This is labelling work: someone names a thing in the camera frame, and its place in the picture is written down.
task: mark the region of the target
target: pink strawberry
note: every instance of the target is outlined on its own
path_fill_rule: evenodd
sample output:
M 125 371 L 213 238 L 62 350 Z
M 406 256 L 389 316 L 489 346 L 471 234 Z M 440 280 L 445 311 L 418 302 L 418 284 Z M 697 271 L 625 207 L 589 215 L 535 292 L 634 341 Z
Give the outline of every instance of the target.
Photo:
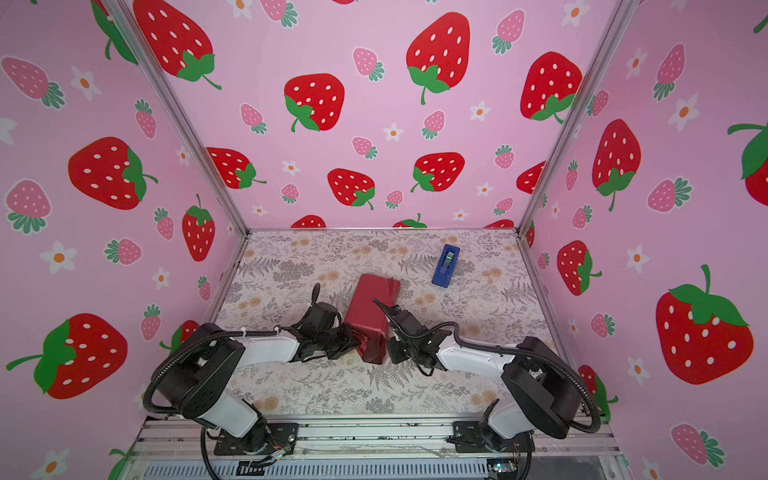
M 366 48 L 355 48 L 352 52 L 357 73 L 368 77 L 370 81 L 379 81 L 384 78 L 382 62 L 378 61 L 376 54 Z
M 507 213 L 507 210 L 512 208 L 512 204 L 515 201 L 512 198 L 505 198 L 504 200 L 498 202 L 496 204 L 496 208 L 493 209 L 494 215 L 504 215 Z
M 499 168 L 507 170 L 512 166 L 513 161 L 515 161 L 515 154 L 512 153 L 512 147 L 509 145 L 502 145 L 496 150 L 496 160 L 494 162 Z
M 107 260 L 112 263 L 120 262 L 123 265 L 131 265 L 141 258 L 141 248 L 128 238 L 120 240 L 120 243 L 117 240 L 107 243 L 104 253 L 107 254 Z
M 422 135 L 427 140 L 437 137 L 438 132 L 445 126 L 445 112 L 442 110 L 433 111 L 424 119 L 424 128 Z
M 200 290 L 200 298 L 206 302 L 210 300 L 210 282 L 205 276 L 197 279 L 197 288 Z
M 373 142 L 363 137 L 354 137 L 352 139 L 352 146 L 355 148 L 355 153 L 361 157 L 365 157 L 368 160 L 376 158 L 379 155 L 379 151 L 373 146 Z
M 136 100 L 136 123 L 139 124 L 139 128 L 144 132 L 147 138 L 154 138 L 154 134 L 157 132 L 157 122 L 152 116 L 152 109 L 149 108 L 149 104 L 144 101 L 143 98 Z
M 256 108 L 251 107 L 248 104 L 242 104 L 240 106 L 240 118 L 243 119 L 243 123 L 250 127 L 250 130 L 255 134 L 266 133 L 266 123 L 264 123 L 264 117 Z
M 158 207 L 154 211 L 154 221 L 157 222 L 157 232 L 165 239 L 174 237 L 174 219 L 168 216 L 168 210 Z
M 402 203 L 402 192 L 400 190 L 392 190 L 386 196 L 386 207 L 390 210 L 394 210 Z
M 296 199 L 299 198 L 299 189 L 294 184 L 287 184 L 280 193 L 283 194 L 283 200 L 289 204 L 296 203 Z
M 41 101 L 48 108 L 59 110 L 65 105 L 64 94 L 58 84 L 49 82 L 42 68 L 14 57 L 3 57 L 0 64 L 22 94 Z
M 670 435 L 675 445 L 699 465 L 706 465 L 707 461 L 714 468 L 725 465 L 725 452 L 718 446 L 719 442 L 704 430 L 699 432 L 692 425 L 680 423 L 672 427 Z
M 661 62 L 656 73 L 658 83 L 654 85 L 654 98 L 656 101 L 665 99 L 672 90 L 674 82 L 680 78 L 685 69 L 685 45 L 678 43 L 672 47 L 664 61 Z
M 678 177 L 674 183 L 667 178 L 648 195 L 648 208 L 663 214 L 674 207 L 680 208 L 690 200 L 690 192 L 693 189 L 685 178 Z
M 498 23 L 497 36 L 493 38 L 493 49 L 496 55 L 503 55 L 507 50 L 512 50 L 512 44 L 523 34 L 524 23 L 525 12 L 521 9 L 515 10 Z
M 152 340 L 160 329 L 160 307 L 154 303 L 147 307 L 144 319 L 141 320 L 141 335 L 148 342 Z
M 19 181 L 5 196 L 5 204 L 11 209 L 6 218 L 13 230 L 29 235 L 48 225 L 43 218 L 51 214 L 51 202 L 43 187 L 33 180 Z

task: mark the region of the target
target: red strawberry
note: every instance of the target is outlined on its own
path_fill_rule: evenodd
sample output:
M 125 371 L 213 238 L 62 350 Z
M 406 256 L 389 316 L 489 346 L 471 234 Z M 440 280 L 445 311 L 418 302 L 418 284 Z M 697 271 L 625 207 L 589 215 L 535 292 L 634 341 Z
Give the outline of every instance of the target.
M 629 187 L 640 166 L 640 142 L 623 120 L 605 128 L 592 165 L 592 184 L 603 197 L 613 195 L 609 212 L 614 211 L 616 192 Z
M 45 337 L 42 355 L 15 360 L 5 368 L 12 370 L 40 359 L 35 383 L 54 399 L 70 399 L 115 373 L 127 353 L 125 338 L 112 325 L 96 315 L 80 313 Z
M 442 192 L 453 185 L 464 170 L 464 163 L 464 157 L 455 152 L 424 155 L 413 166 L 413 180 L 418 183 L 411 193 L 419 186 L 424 191 Z
M 6 218 L 13 230 L 29 235 L 48 225 L 43 218 L 51 214 L 51 202 L 43 187 L 33 180 L 20 180 L 5 195 L 5 204 L 11 209 Z
M 208 210 L 203 208 L 200 195 L 195 196 L 197 205 L 190 207 L 184 214 L 181 220 L 181 233 L 184 235 L 184 241 L 187 242 L 187 249 L 192 259 L 202 262 L 208 256 L 210 246 L 214 242 L 216 225 Z
M 541 176 L 541 171 L 544 170 L 544 164 L 541 162 L 520 174 L 518 177 L 518 190 L 522 190 L 527 194 L 533 194 L 533 189 L 536 188 L 538 178 Z
M 140 98 L 136 100 L 135 107 L 137 110 L 136 123 L 139 124 L 139 128 L 147 138 L 154 138 L 154 134 L 157 132 L 157 122 L 152 116 L 152 109 L 149 108 L 149 104 Z
M 728 127 L 728 134 L 739 130 L 760 130 L 741 155 L 741 178 L 752 198 L 768 205 L 768 125 L 732 125 Z
M 725 465 L 723 457 L 726 455 L 718 446 L 720 443 L 704 430 L 699 432 L 692 425 L 678 423 L 670 429 L 670 435 L 674 444 L 699 465 L 706 465 L 707 462 L 714 468 Z
M 283 91 L 286 108 L 308 130 L 326 131 L 336 125 L 344 105 L 344 85 L 329 73 L 302 75 L 288 80 Z
M 147 193 L 149 178 L 141 160 L 125 142 L 105 137 L 72 155 L 69 159 L 69 179 L 88 195 L 110 207 L 130 210 L 138 206 Z
M 685 45 L 678 43 L 672 47 L 656 73 L 658 83 L 654 85 L 654 98 L 656 101 L 665 99 L 672 90 L 674 82 L 683 74 L 685 69 Z
M 325 228 L 326 222 L 322 218 L 318 217 L 317 215 L 307 215 L 305 217 L 301 217 L 300 219 L 298 219 L 290 227 L 291 228 Z
M 406 53 L 411 80 L 434 94 L 450 90 L 464 78 L 469 63 L 469 20 L 449 12 L 419 34 Z
M 248 157 L 229 148 L 206 147 L 214 161 L 224 184 L 234 190 L 250 187 L 253 182 L 265 184 L 265 180 L 256 180 L 256 168 Z
M 700 385 L 739 368 L 752 355 L 752 333 L 739 310 L 710 295 L 710 268 L 702 265 L 707 290 L 681 285 L 656 305 L 656 328 L 670 371 Z
M 580 240 L 562 247 L 558 252 L 557 263 L 565 286 L 575 296 L 587 291 L 591 276 L 603 275 L 602 272 L 592 273 L 592 255 Z
M 2 58 L 0 64 L 5 74 L 22 94 L 56 110 L 66 104 L 58 84 L 49 82 L 42 68 L 26 60 L 7 56 Z
M 537 58 L 528 70 L 520 98 L 520 112 L 532 120 L 554 119 L 571 106 L 581 85 L 581 70 L 566 57 L 549 51 Z
M 135 0 L 134 16 L 160 66 L 174 77 L 200 78 L 214 71 L 214 47 L 200 26 L 163 0 Z

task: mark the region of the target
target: white flower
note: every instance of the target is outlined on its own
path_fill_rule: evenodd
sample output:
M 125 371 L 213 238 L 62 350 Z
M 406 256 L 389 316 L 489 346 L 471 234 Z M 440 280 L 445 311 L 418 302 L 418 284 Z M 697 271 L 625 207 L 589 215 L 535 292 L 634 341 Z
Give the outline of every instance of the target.
M 627 78 L 629 77 L 637 77 L 640 74 L 640 66 L 645 61 L 645 58 L 648 56 L 647 53 L 643 53 L 642 50 L 640 50 L 640 47 L 637 48 L 637 51 L 634 53 L 634 57 L 627 60 Z
M 699 109 L 694 108 L 696 102 L 699 100 L 699 94 L 694 94 L 693 97 L 685 101 L 683 98 L 679 98 L 675 104 L 675 112 L 672 114 L 668 124 L 677 124 L 677 131 L 681 132 L 685 128 L 686 123 L 689 120 L 699 117 Z
M 488 192 L 493 190 L 493 187 L 488 186 L 488 182 L 485 182 L 483 185 L 478 185 L 478 196 L 485 195 L 488 196 Z
M 573 3 L 566 3 L 564 10 L 565 16 L 560 26 L 566 26 L 570 23 L 574 27 L 578 27 L 581 16 L 589 12 L 589 5 L 584 5 L 584 0 L 576 0 Z
M 386 134 L 386 140 L 394 140 L 394 141 L 400 141 L 400 135 L 402 135 L 402 130 L 397 128 L 397 125 L 392 124 L 390 128 L 385 128 L 384 133 Z
M 83 73 L 73 65 L 72 73 L 74 74 L 74 78 L 72 78 L 72 81 L 69 82 L 69 84 L 78 90 L 82 90 L 83 95 L 85 95 L 88 100 L 93 100 L 95 94 L 98 95 L 101 93 L 101 90 L 99 90 L 94 83 L 94 75 L 91 72 L 86 71 Z
M 16 122 L 10 118 L 0 118 L 0 141 L 5 142 L 8 145 L 13 145 L 11 130 L 14 128 L 16 128 Z
M 253 5 L 253 0 L 227 0 L 227 3 L 232 5 L 234 18 L 239 18 L 241 15 L 249 20 L 253 18 L 250 16 L 250 6 Z
M 296 176 L 296 172 L 300 172 L 301 169 L 296 166 L 296 162 L 283 162 L 283 171 L 288 172 L 291 177 Z
M 490 107 L 485 106 L 485 100 L 480 101 L 479 104 L 470 107 L 469 111 L 472 112 L 472 116 L 469 118 L 469 120 L 480 120 L 485 121 L 485 114 L 487 114 L 489 111 L 491 111 Z
M 168 277 L 170 276 L 170 272 L 166 272 L 163 270 L 162 266 L 159 266 L 157 268 L 157 273 L 152 276 L 152 280 L 156 282 L 155 286 L 157 287 L 157 290 L 163 288 L 164 286 L 168 286 Z
M 643 255 L 643 246 L 638 245 L 636 249 L 632 250 L 627 248 L 627 255 L 629 255 L 629 261 L 627 261 L 627 268 L 634 267 L 638 273 L 643 271 L 643 263 L 646 263 L 650 258 L 648 255 Z
M 632 357 L 628 356 L 627 360 L 629 361 L 629 370 L 627 370 L 627 375 L 633 376 L 634 379 L 637 380 L 637 384 L 642 386 L 643 379 L 650 378 L 650 373 L 648 373 L 648 371 L 643 368 L 643 359 L 633 360 Z
M 30 478 L 37 480 L 51 480 L 56 475 L 60 475 L 67 471 L 67 464 L 64 460 L 69 455 L 69 449 L 64 450 L 61 453 L 48 452 L 45 454 L 45 463 L 42 467 L 35 470 L 35 473 L 30 475 Z
M 78 251 L 74 248 L 65 250 L 64 245 L 61 245 L 60 242 L 54 242 L 53 251 L 41 253 L 40 258 L 46 262 L 50 262 L 50 265 L 48 265 L 48 271 L 50 271 L 51 275 L 53 275 L 62 268 L 65 270 L 74 270 L 74 263 L 72 263 L 72 259 L 77 252 Z

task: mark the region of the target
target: pink wall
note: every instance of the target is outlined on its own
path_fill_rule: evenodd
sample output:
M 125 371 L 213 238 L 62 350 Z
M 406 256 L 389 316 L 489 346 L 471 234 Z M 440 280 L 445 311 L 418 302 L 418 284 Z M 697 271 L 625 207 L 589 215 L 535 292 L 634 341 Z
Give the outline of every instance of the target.
M 12 220 L 0 228 L 2 364 L 45 354 L 2 374 L 3 419 L 13 432 L 3 442 L 4 478 L 44 478 L 47 468 L 62 478 L 109 476 L 122 458 L 111 450 L 126 451 L 146 416 L 137 400 L 168 354 L 160 342 L 170 345 L 181 323 L 204 320 L 209 301 L 198 278 L 207 277 L 214 295 L 237 243 L 197 166 L 180 162 L 181 139 L 140 68 L 114 45 L 107 59 L 107 44 L 89 2 L 14 2 L 0 18 L 0 190 Z M 65 104 L 47 108 L 42 95 L 59 98 L 59 91 Z M 142 121 L 153 138 L 137 122 L 134 104 L 142 98 L 152 109 L 153 120 Z M 82 150 L 106 137 L 116 139 Z M 124 182 L 125 145 L 159 183 L 132 176 L 135 160 Z M 147 180 L 140 203 L 139 178 Z M 34 183 L 15 188 L 23 179 Z M 182 225 L 195 194 L 216 227 L 200 262 L 188 253 Z M 155 222 L 158 207 L 173 221 L 169 240 Z M 161 230 L 170 236 L 168 221 Z M 123 242 L 129 248 L 112 263 L 107 244 L 123 239 L 141 256 L 132 261 L 137 252 Z M 160 287 L 159 269 L 167 277 Z M 154 312 L 145 319 L 152 305 L 159 319 Z
M 754 427 L 764 424 L 768 362 L 760 346 L 768 334 L 761 255 L 768 151 L 765 131 L 728 130 L 766 122 L 768 31 L 753 29 L 768 8 L 671 4 L 649 0 L 637 10 L 601 82 L 607 105 L 583 118 L 548 188 L 532 251 L 568 347 L 610 409 L 635 478 L 762 478 L 763 438 Z M 662 91 L 669 81 L 672 92 L 655 100 L 654 86 Z M 571 160 L 578 162 L 572 189 Z M 612 167 L 623 175 L 606 177 Z M 746 184 L 743 168 L 757 170 Z M 676 185 L 678 178 L 688 183 Z M 592 273 L 602 272 L 586 290 L 584 248 Z M 711 274 L 709 296 L 702 265 Z M 588 378 L 591 370 L 601 382 Z

